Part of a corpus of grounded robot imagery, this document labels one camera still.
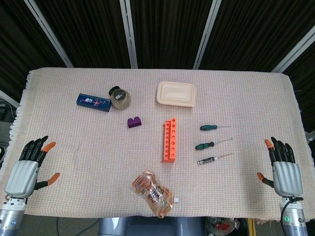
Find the screwdriver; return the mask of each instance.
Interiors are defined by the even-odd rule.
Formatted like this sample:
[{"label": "screwdriver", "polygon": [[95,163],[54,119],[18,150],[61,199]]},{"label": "screwdriver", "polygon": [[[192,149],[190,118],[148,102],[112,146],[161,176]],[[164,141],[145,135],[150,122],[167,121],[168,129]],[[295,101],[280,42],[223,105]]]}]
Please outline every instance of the screwdriver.
[{"label": "screwdriver", "polygon": [[217,125],[203,125],[200,127],[200,130],[212,130],[217,128],[225,128],[226,126],[217,126]]},{"label": "screwdriver", "polygon": [[232,140],[232,139],[226,139],[226,140],[223,140],[223,141],[220,141],[220,142],[210,142],[210,143],[205,143],[205,144],[199,144],[195,147],[196,150],[203,150],[205,148],[209,148],[209,147],[213,147],[215,144],[219,144],[219,143],[222,143],[222,142],[225,142],[225,141],[229,141],[229,140]]},{"label": "screwdriver", "polygon": [[207,163],[209,163],[209,162],[213,162],[213,161],[217,160],[217,159],[220,158],[220,157],[229,156],[229,155],[232,155],[232,153],[227,154],[227,155],[223,155],[223,156],[218,156],[218,157],[216,157],[216,156],[209,157],[209,158],[207,158],[207,159],[203,159],[203,160],[201,160],[201,161],[198,161],[198,165],[207,164]]}]

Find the green handled screwdriver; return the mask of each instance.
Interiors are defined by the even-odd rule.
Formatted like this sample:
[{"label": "green handled screwdriver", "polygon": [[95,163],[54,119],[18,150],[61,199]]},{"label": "green handled screwdriver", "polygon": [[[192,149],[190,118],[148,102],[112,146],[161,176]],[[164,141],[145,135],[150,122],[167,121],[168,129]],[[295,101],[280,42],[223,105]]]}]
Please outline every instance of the green handled screwdriver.
[{"label": "green handled screwdriver", "polygon": [[195,147],[196,150],[203,150],[205,148],[209,148],[209,147],[213,147],[215,144],[219,144],[219,143],[222,143],[222,142],[225,142],[225,141],[229,141],[229,140],[232,140],[232,139],[227,139],[227,140],[223,140],[223,141],[220,141],[220,142],[210,142],[210,143],[205,143],[205,144],[199,144]]},{"label": "green handled screwdriver", "polygon": [[217,126],[217,125],[203,125],[200,127],[200,130],[212,130],[217,128],[225,128],[226,126]]}]

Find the gray floor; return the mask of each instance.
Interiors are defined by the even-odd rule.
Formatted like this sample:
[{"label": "gray floor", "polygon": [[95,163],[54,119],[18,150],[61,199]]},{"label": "gray floor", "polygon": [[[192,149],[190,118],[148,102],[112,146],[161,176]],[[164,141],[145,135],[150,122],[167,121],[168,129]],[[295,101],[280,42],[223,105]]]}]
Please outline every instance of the gray floor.
[{"label": "gray floor", "polygon": [[[9,142],[10,123],[0,121],[0,141]],[[56,236],[56,217],[25,215],[18,236]],[[59,218],[58,228],[60,236],[75,236],[81,230],[93,224],[97,219]],[[98,223],[81,236],[95,236]],[[283,236],[278,222],[256,225],[257,236]]]}]

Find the robotic hand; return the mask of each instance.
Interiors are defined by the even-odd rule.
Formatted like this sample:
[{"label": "robotic hand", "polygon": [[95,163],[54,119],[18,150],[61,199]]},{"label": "robotic hand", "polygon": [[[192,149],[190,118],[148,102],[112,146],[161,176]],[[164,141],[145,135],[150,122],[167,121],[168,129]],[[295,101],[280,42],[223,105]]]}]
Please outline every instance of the robotic hand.
[{"label": "robotic hand", "polygon": [[54,183],[60,175],[55,173],[51,179],[37,182],[39,167],[47,152],[56,144],[52,142],[41,150],[47,139],[48,136],[45,136],[26,144],[20,159],[13,166],[5,188],[6,202],[3,203],[0,210],[0,235],[2,236],[17,234],[26,208],[27,198],[34,190]]},{"label": "robotic hand", "polygon": [[299,197],[303,193],[299,165],[295,163],[293,150],[289,144],[283,144],[271,137],[274,146],[268,139],[265,144],[269,150],[274,181],[266,179],[262,173],[258,178],[275,189],[282,197],[280,201],[281,226],[286,236],[307,236],[306,223],[302,201]]}]

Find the beige plastic container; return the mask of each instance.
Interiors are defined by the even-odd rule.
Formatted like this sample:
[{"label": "beige plastic container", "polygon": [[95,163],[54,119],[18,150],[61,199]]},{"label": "beige plastic container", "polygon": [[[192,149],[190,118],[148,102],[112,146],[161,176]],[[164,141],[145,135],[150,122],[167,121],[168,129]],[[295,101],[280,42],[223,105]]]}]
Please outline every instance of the beige plastic container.
[{"label": "beige plastic container", "polygon": [[161,82],[157,88],[157,102],[160,104],[194,107],[196,89],[194,85],[175,82]]}]

